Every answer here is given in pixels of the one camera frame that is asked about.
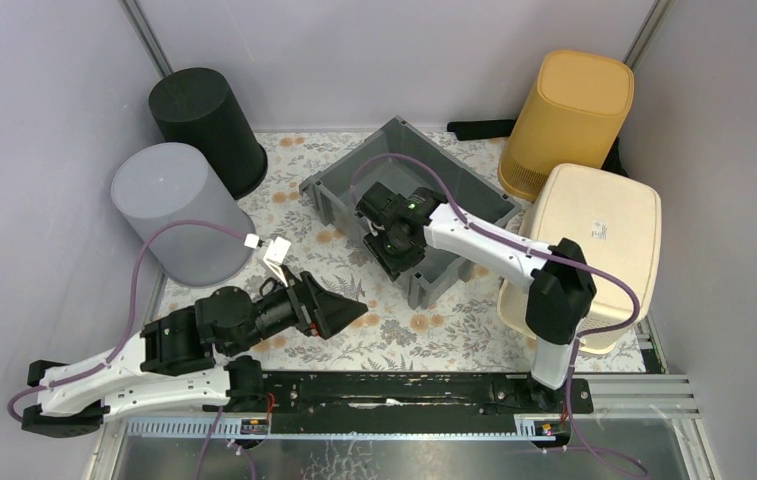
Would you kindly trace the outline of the grey plastic crate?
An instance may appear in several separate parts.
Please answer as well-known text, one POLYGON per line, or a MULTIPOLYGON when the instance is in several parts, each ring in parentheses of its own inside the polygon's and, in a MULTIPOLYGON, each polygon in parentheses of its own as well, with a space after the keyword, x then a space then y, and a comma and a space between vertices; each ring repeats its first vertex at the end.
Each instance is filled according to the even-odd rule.
MULTIPOLYGON (((404 154, 426 164, 444 181, 461 208, 487 222, 504 227, 521 210, 515 198, 474 172, 404 119, 395 117, 359 147, 309 176, 299 186, 300 192, 313 202, 320 221, 324 225, 334 225, 362 251, 367 250, 363 238, 369 228, 367 221, 355 214, 351 179, 365 161, 387 153, 404 154)), ((457 281, 468 281, 473 267, 473 262, 457 255, 427 248, 422 262, 402 273, 394 283, 409 307, 424 308, 434 304, 457 281)))

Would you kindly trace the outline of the grey round plastic bin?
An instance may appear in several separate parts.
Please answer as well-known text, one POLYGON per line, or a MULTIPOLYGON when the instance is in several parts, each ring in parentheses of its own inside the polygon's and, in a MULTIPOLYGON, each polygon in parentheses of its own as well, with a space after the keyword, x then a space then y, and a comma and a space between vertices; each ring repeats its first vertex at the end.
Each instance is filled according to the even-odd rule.
MULTIPOLYGON (((144 240, 180 220, 212 222, 244 235, 255 232, 252 219, 205 156, 183 143, 157 144, 130 157, 113 179, 111 197, 144 240)), ((230 279, 250 262, 253 250, 244 242, 207 227, 182 225, 159 235, 150 251, 171 280, 200 288, 230 279)))

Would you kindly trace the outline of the black ribbed waste bin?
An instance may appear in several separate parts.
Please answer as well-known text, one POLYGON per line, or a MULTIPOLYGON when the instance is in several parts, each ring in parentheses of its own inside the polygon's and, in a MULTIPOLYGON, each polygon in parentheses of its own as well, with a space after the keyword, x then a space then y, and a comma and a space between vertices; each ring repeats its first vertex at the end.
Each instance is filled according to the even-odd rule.
POLYGON ((176 71, 154 85, 148 107, 164 140, 198 149, 234 199, 263 182, 267 152, 220 72, 204 67, 176 71))

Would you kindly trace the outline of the cream perforated plastic basket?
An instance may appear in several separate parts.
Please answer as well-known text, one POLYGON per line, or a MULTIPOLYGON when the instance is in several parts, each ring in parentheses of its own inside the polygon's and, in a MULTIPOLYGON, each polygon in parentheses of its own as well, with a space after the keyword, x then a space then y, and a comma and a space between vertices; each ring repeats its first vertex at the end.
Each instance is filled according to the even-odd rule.
MULTIPOLYGON (((550 173, 517 233, 547 244, 562 238, 576 242, 590 266, 635 292, 641 307, 636 324, 647 315, 654 293, 661 230, 661 199, 653 188, 603 170, 561 164, 550 173)), ((595 275, 593 280, 597 294, 579 332, 616 325, 632 312, 632 302, 620 287, 595 275)), ((506 326, 536 340, 525 323, 527 300, 521 288, 504 280, 497 313, 506 326)), ((584 337, 580 350, 607 354, 629 329, 584 337)))

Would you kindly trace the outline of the yellow slatted waste basket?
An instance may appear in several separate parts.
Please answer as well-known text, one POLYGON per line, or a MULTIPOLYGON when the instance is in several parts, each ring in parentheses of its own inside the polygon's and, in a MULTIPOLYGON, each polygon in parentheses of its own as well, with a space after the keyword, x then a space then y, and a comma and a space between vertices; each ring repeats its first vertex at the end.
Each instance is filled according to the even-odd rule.
POLYGON ((503 189, 533 201, 560 164, 599 169, 634 91, 634 73, 620 60, 576 50, 548 53, 499 160, 503 189))

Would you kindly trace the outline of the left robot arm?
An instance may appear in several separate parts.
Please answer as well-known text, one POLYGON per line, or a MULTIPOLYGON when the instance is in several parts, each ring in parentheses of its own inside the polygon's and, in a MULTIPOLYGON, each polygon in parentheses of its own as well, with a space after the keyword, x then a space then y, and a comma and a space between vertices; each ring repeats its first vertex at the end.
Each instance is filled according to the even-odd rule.
POLYGON ((308 272, 268 279, 258 298, 226 286, 146 324, 118 351, 75 364, 32 362, 28 386, 37 399, 19 423, 29 433, 72 438, 146 411, 261 408, 270 389, 248 354, 253 347, 287 329, 327 340, 367 311, 308 272))

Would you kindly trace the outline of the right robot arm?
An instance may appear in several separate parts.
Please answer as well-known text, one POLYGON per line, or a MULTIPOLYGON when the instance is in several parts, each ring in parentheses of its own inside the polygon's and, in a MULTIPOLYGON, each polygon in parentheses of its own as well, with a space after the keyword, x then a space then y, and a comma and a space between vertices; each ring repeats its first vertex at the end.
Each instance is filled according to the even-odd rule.
POLYGON ((432 248, 482 265, 524 291, 521 322, 536 337, 529 402, 551 412, 566 400, 576 332, 597 292, 575 242, 548 245, 513 234, 427 187, 405 197, 377 182, 356 202, 355 212, 368 225, 365 245, 391 279, 417 267, 432 248))

